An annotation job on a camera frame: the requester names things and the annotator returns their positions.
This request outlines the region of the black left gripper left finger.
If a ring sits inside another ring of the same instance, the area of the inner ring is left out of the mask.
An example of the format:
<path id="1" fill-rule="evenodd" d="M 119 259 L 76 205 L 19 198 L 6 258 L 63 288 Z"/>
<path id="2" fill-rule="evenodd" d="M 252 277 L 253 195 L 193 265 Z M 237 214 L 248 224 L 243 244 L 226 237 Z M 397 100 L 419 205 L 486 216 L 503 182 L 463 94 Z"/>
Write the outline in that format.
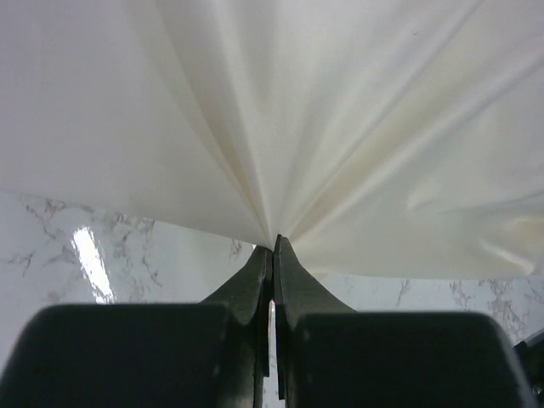
<path id="1" fill-rule="evenodd" d="M 272 254 L 199 303 L 64 304 L 24 327 L 4 407 L 259 407 L 269 375 Z"/>

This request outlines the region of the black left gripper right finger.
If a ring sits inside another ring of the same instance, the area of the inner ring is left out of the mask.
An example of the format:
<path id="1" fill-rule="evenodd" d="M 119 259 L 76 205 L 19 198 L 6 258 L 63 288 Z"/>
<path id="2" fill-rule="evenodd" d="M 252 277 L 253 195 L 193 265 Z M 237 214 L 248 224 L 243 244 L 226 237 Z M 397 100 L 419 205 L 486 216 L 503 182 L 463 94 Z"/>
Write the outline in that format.
<path id="1" fill-rule="evenodd" d="M 537 407 L 539 347 L 488 315 L 358 312 L 275 243 L 279 396 L 289 407 Z"/>

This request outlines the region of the cream satin pillowcase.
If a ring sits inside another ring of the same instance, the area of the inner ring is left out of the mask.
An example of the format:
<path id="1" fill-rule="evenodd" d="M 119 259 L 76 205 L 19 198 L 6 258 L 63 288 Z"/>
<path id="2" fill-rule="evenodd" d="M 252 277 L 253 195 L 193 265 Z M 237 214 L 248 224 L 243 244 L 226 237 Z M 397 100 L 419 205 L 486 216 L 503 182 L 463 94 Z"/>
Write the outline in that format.
<path id="1" fill-rule="evenodd" d="M 4 1 L 4 190 L 312 273 L 543 271 L 540 1 Z"/>

